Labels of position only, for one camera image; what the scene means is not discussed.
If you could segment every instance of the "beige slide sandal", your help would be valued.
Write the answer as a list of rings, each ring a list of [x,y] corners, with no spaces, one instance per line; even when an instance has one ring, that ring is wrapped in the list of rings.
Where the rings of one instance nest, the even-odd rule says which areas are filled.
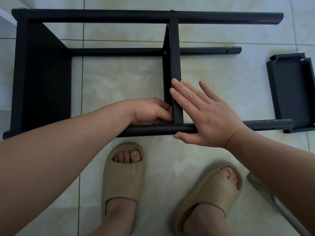
[[[126,164],[113,161],[114,156],[118,155],[119,152],[127,150],[138,150],[141,160],[137,163]],[[147,162],[144,150],[136,143],[122,143],[110,152],[106,159],[103,173],[102,219],[106,215],[106,202],[109,199],[115,197],[133,199],[137,203],[132,227],[132,231],[134,230],[138,203],[146,174],[146,166]]]
[[[230,167],[236,176],[235,188],[229,179],[220,171],[223,167]],[[235,203],[243,187],[243,179],[237,167],[228,161],[211,164],[191,192],[178,204],[171,215],[170,225],[173,234],[182,235],[186,219],[199,203],[209,203],[223,210],[225,217]]]

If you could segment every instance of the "black metal bracket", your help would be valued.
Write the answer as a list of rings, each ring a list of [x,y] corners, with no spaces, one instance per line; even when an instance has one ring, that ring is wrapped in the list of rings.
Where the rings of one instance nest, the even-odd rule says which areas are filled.
[[[173,125],[129,126],[119,137],[197,132],[184,124],[183,109],[169,93],[171,79],[181,79],[180,55],[239,54],[241,47],[180,48],[178,24],[279,24],[283,13],[210,11],[129,11],[13,9],[17,20],[10,131],[15,136],[70,118],[72,56],[162,56],[164,101],[173,106]],[[165,23],[162,48],[67,48],[43,22]],[[291,129],[289,119],[244,121],[255,131]]]

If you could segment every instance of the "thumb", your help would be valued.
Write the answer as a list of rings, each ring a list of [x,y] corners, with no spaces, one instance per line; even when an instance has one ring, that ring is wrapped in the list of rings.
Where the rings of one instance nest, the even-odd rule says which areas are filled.
[[[184,143],[187,144],[195,144],[195,145],[201,145],[202,144],[202,139],[199,133],[185,133],[185,132],[179,132],[176,133],[173,136],[175,139],[182,140]]]

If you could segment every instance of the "left hand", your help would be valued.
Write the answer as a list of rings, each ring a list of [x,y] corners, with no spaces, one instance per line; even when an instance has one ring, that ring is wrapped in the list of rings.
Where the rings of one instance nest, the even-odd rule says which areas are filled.
[[[172,107],[159,98],[127,100],[135,110],[132,125],[171,124]]]

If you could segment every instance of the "toe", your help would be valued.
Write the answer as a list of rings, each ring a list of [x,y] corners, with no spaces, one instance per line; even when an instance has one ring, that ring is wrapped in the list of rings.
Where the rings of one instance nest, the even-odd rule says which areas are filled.
[[[119,163],[123,163],[124,162],[124,153],[123,152],[120,152],[118,154],[118,162]]]
[[[124,163],[130,163],[130,151],[124,151]]]
[[[137,150],[132,150],[130,155],[131,163],[137,163],[141,160],[140,153]]]
[[[237,179],[236,175],[230,167],[223,167],[220,171],[229,179],[229,181],[236,187]]]

